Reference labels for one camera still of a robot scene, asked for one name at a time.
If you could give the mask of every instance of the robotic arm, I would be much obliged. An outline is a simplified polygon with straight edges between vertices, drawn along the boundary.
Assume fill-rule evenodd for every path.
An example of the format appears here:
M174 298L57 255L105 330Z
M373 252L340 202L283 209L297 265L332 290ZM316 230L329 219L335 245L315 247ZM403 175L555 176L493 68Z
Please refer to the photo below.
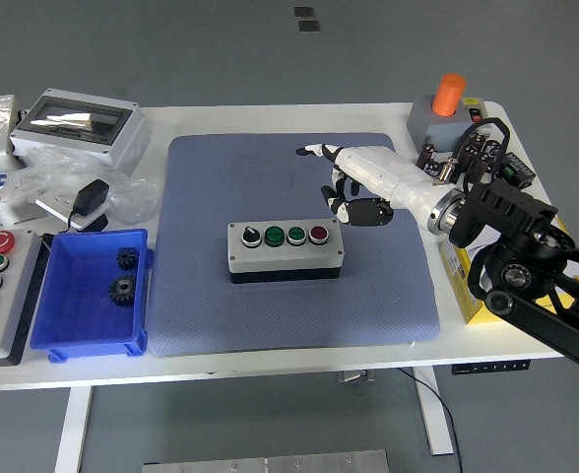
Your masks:
M446 174L433 179L385 147L310 145L296 152L333 163L333 187L323 186L322 193L343 223L386 225L393 209L408 209L422 229L447 234L459 247L487 225L496 229L499 240L472 261L470 291L492 313L579 364L579 281L563 274L568 261L579 263L579 249L551 224L556 208L500 179L475 182L465 194ZM352 195L361 184L378 198L348 200L348 178ZM483 270L490 290L481 285ZM570 307L563 306L557 288L572 296ZM543 296L550 297L555 313L536 304Z

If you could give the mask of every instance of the white table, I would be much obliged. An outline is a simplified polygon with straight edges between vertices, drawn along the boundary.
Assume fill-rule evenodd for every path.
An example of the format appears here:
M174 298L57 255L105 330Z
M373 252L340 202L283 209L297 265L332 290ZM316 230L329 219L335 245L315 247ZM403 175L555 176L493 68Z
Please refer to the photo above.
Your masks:
M504 109L487 102L490 116L498 116L511 129L509 151L530 164ZM378 132L389 135L397 152L415 161L416 152L407 128L410 103L267 105L145 108L152 140L133 177L164 183L169 143L178 136L219 133L308 133ZM323 182L329 179L322 176ZM535 197L548 202L537 179L529 188ZM149 245L154 247L159 216L145 224ZM61 221L49 217L21 224L38 233L64 230ZM109 230L124 228L112 222ZM378 347L317 348L257 351L230 354L157 358L124 355L71 359L52 364L44 352L26 348L22 362L0 368L0 390L74 387L60 446L56 471L77 471L84 426L95 385L161 382L234 376L300 372L337 372L395 367L431 367L481 361L551 358L559 355L504 322L468 326L460 313L438 253L441 237L421 232L430 274L434 283L441 333L429 342ZM433 372L418 372L435 385ZM446 428L440 428L447 435Z

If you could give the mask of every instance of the blue plastic bin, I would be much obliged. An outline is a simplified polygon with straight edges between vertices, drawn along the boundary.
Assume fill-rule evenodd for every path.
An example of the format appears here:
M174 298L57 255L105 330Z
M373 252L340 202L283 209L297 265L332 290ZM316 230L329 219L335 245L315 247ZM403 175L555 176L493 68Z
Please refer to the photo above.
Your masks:
M149 270L154 253L144 229L62 234L53 239L31 347L45 350L51 363L69 358L126 354L147 349L144 329ZM116 256L121 248L139 251L137 268L124 271ZM114 303L108 288L116 278L136 274L134 304Z

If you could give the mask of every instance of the black mount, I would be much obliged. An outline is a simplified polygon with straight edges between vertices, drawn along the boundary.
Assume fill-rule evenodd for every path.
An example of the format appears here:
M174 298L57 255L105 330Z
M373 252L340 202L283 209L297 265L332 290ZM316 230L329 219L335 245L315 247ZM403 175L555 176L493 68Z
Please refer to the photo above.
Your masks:
M499 240L476 254L468 285L495 315L579 364L579 280L563 274L568 261L579 263L579 249L551 220L556 208L497 179L475 183L449 239L465 247L485 225ZM491 284L481 286L485 270ZM556 291L573 298L563 306ZM536 303L548 296L553 311Z

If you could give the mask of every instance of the black gear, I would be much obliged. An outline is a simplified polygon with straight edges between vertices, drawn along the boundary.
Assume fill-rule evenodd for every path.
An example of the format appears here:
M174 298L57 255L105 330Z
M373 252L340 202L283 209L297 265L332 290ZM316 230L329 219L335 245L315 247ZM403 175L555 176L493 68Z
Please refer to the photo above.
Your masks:
M108 293L115 304L129 307L134 303L135 288L136 276L128 274L112 281Z
M121 248L116 255L116 262L123 271L134 269L139 264L139 251L136 248Z

